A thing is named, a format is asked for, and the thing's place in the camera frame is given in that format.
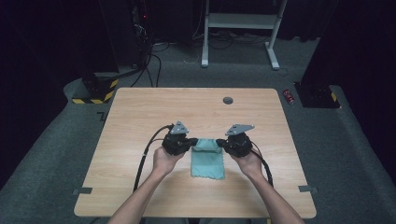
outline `human hand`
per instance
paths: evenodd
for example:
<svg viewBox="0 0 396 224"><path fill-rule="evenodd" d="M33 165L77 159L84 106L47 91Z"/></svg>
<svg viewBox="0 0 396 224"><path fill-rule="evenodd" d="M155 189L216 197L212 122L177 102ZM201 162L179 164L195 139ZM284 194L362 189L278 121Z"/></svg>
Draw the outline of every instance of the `human hand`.
<svg viewBox="0 0 396 224"><path fill-rule="evenodd" d="M252 150L259 154L258 150L254 148ZM249 179L262 176L262 162L252 152L247 154L245 157L238 158L233 155L231 155L231 157L236 161L236 163L238 163L242 173Z"/></svg>
<svg viewBox="0 0 396 224"><path fill-rule="evenodd" d="M159 175L169 175L178 160L180 160L185 153L179 154L177 156L172 156L165 151L164 147L159 147L154 152L154 163L152 167L152 173Z"/></svg>

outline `table top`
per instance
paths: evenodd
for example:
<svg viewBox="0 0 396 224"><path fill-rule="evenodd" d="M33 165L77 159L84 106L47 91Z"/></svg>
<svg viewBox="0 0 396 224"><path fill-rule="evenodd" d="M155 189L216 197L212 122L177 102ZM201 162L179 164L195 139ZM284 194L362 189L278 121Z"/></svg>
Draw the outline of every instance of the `table top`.
<svg viewBox="0 0 396 224"><path fill-rule="evenodd" d="M224 104L224 97L232 97L233 103ZM92 192L79 194L75 214L112 216L133 191L151 136L178 120L190 130L187 137L196 138L225 139L233 124L255 125L247 136L262 151L275 189L301 217L316 215L310 192L298 188L307 183L277 92L225 88L118 89L83 184ZM153 152L161 143L151 145L140 184L149 175ZM144 217L269 217L236 162L225 152L223 157L225 179L192 177L189 150L156 189Z"/></svg>

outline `round hole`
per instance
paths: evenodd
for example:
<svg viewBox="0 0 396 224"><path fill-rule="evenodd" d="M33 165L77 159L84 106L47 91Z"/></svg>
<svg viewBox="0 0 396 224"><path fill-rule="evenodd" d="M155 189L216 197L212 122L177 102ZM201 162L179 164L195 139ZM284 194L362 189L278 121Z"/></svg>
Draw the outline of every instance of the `round hole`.
<svg viewBox="0 0 396 224"><path fill-rule="evenodd" d="M229 96L226 96L226 97L223 98L223 103L226 104L226 105L230 105L230 104L233 103L233 98L231 98Z"/></svg>

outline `teal cloth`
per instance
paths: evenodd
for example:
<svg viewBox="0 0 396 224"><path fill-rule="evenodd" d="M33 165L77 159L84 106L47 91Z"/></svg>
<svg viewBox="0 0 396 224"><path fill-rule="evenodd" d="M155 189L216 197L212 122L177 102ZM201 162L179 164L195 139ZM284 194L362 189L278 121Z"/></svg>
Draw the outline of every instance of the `teal cloth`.
<svg viewBox="0 0 396 224"><path fill-rule="evenodd" d="M195 177L208 177L224 179L224 161L222 148L216 139L198 139L191 151L191 175Z"/></svg>

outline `metal stand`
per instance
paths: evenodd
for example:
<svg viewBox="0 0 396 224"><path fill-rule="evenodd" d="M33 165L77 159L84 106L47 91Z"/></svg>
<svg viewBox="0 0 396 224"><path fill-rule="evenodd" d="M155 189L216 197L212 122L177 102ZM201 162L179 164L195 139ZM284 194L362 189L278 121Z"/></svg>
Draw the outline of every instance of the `metal stand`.
<svg viewBox="0 0 396 224"><path fill-rule="evenodd" d="M273 30L269 42L265 42L265 49L271 61L274 70L279 69L274 53L274 43L276 35L282 22L283 12L288 0L283 0L277 15L256 15L256 14L227 14L227 13L209 13L209 0L206 0L205 10L205 33L204 45L202 50L202 67L209 66L209 49L208 37L209 27L222 28L246 28L246 29L263 29Z"/></svg>

